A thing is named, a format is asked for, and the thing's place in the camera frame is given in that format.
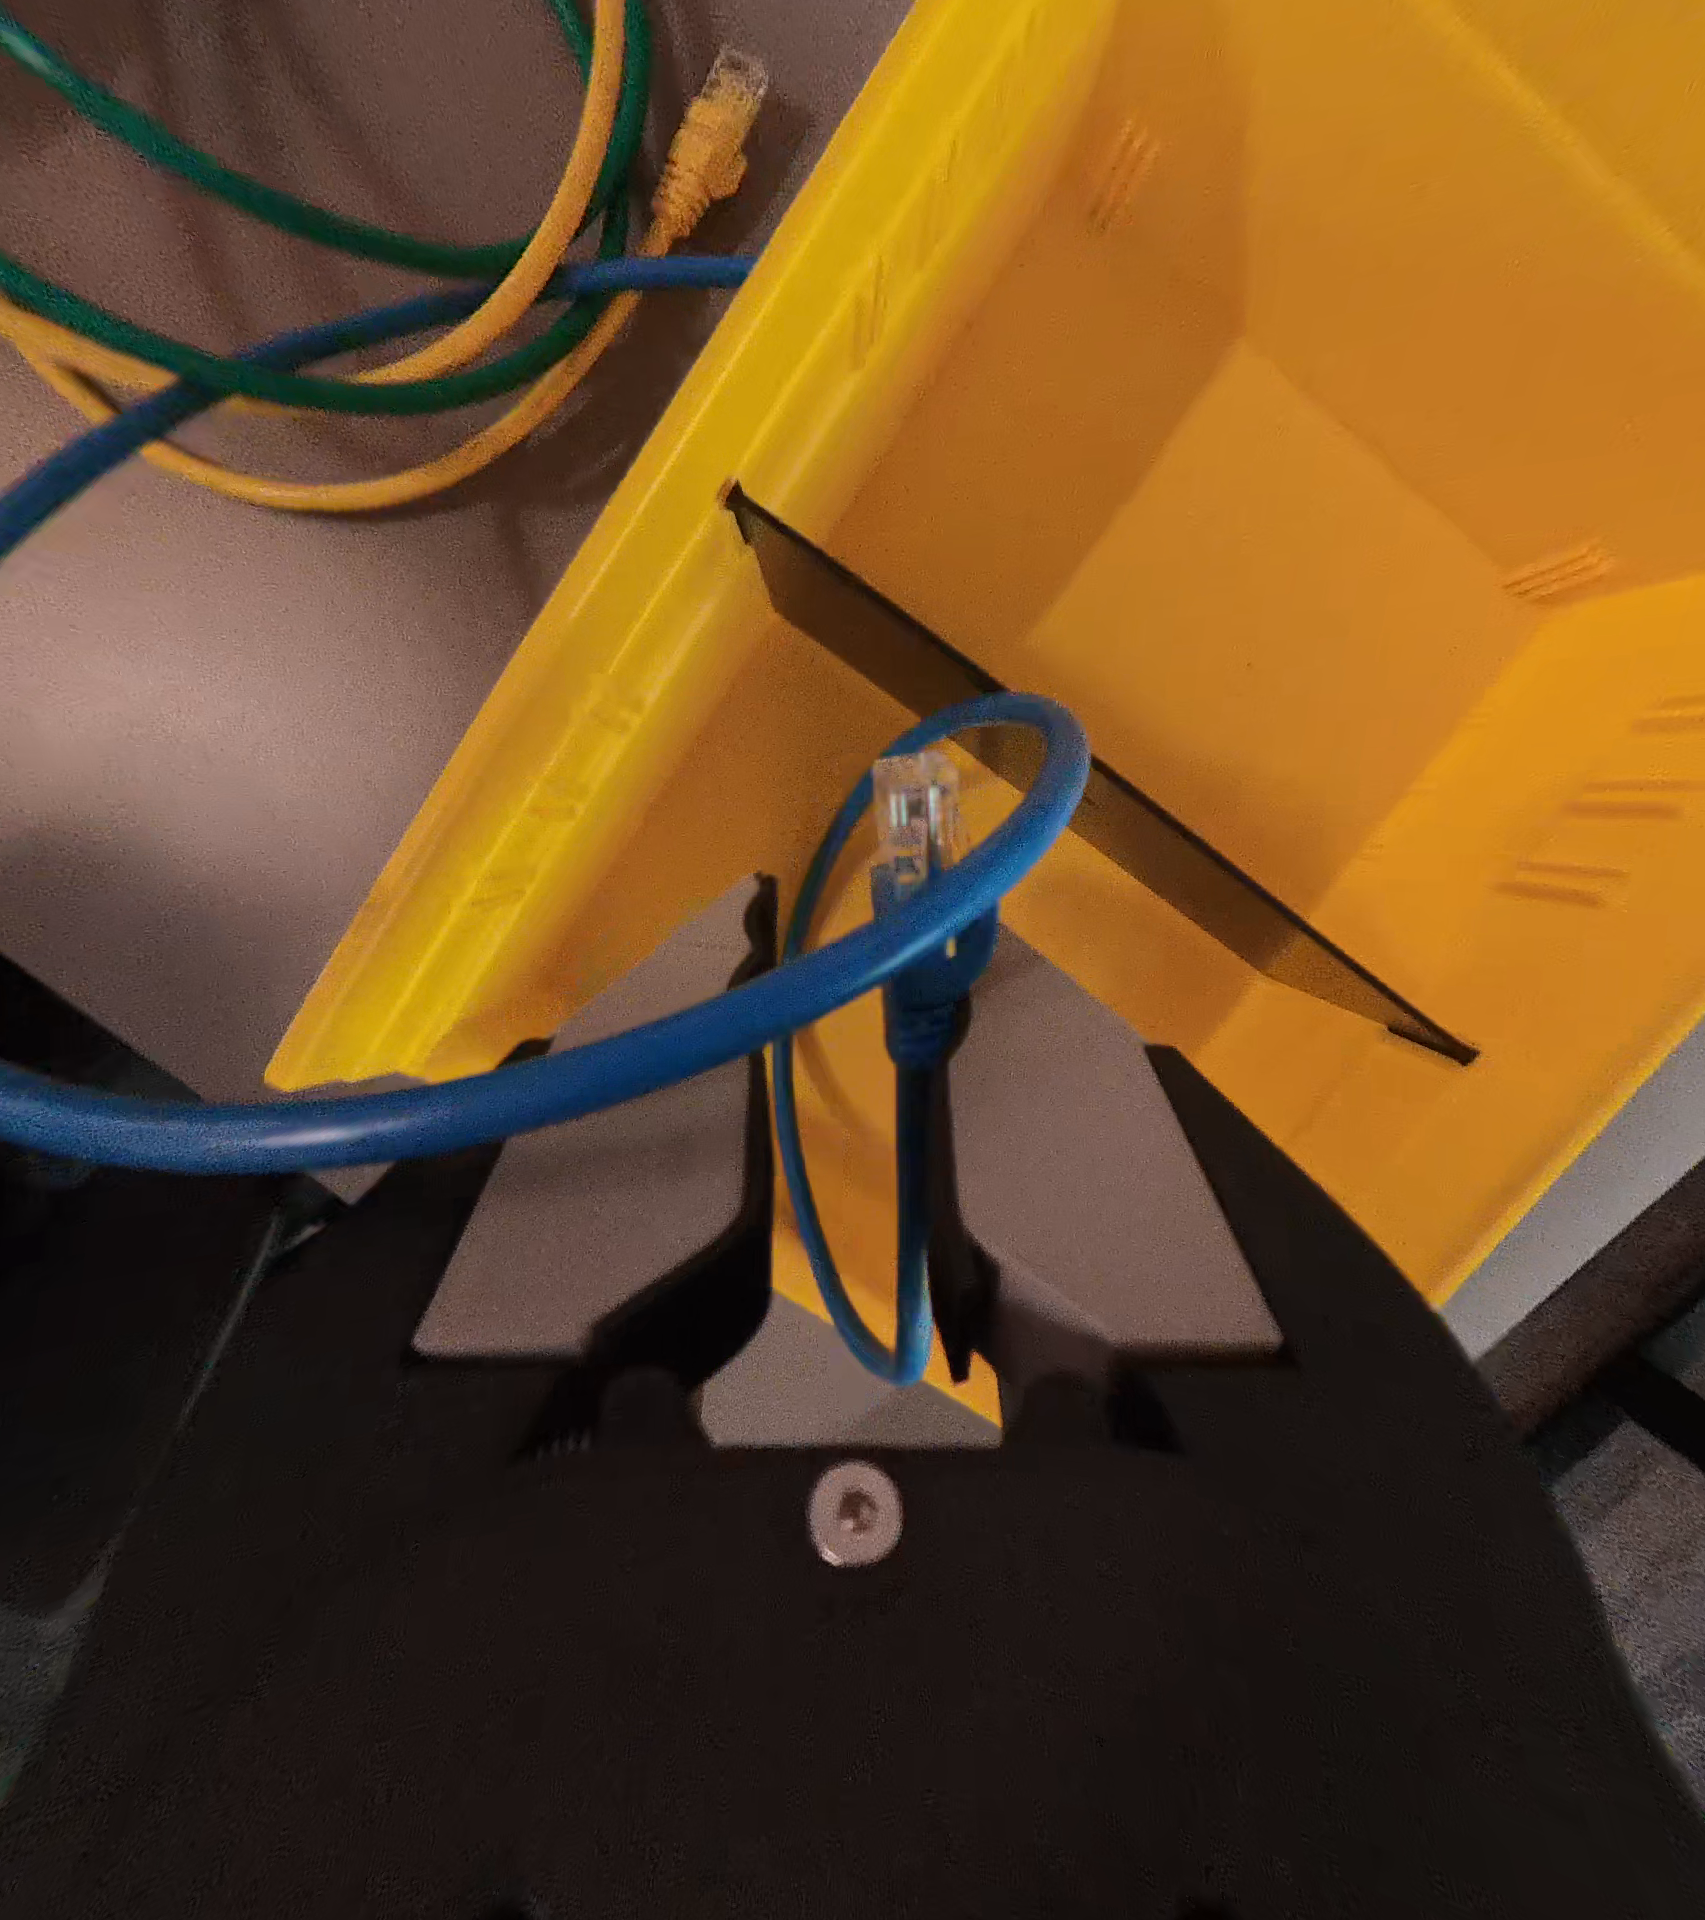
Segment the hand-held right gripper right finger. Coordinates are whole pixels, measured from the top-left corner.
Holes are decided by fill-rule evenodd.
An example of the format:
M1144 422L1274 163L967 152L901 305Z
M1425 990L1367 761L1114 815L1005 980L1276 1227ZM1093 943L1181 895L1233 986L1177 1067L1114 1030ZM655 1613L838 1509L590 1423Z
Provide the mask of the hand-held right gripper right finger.
M1002 1387L1269 1362L1284 1331L1147 1044L1010 928L948 1067L957 1194Z

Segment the thin bin divider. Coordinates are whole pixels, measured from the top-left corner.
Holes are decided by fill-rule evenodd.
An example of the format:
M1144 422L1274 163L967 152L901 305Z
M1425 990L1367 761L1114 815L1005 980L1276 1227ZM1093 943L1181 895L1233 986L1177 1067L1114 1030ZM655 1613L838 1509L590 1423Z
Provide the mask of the thin bin divider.
M1005 686L873 587L740 483L723 497L774 611L916 720ZM1480 1050L1321 936L1249 872L1166 812L1104 757L1074 821L1080 838L1201 934L1274 981L1471 1066Z

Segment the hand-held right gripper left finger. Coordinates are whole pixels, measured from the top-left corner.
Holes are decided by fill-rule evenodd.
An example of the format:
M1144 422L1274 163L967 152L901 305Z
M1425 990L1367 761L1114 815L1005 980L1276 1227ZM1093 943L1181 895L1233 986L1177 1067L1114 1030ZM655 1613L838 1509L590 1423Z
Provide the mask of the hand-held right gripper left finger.
M771 1148L760 1052L511 1137L414 1351L723 1371L768 1315Z

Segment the yellow plastic bin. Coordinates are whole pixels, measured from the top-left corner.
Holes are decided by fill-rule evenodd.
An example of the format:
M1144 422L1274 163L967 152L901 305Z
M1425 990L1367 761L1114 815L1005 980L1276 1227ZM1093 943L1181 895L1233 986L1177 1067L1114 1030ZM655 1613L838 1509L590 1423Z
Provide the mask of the yellow plastic bin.
M1008 924L1485 1353L1705 1020L1705 4L916 4L265 1070L446 1081L905 720L733 486L1477 1052L1067 841Z

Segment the person's dark clothing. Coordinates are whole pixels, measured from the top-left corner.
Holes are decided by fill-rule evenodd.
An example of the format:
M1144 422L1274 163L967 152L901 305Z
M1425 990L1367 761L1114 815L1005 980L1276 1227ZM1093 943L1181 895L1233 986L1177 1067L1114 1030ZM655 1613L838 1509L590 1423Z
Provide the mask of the person's dark clothing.
M248 1292L340 1207L310 1175L0 1142L0 1604L48 1613L100 1568Z

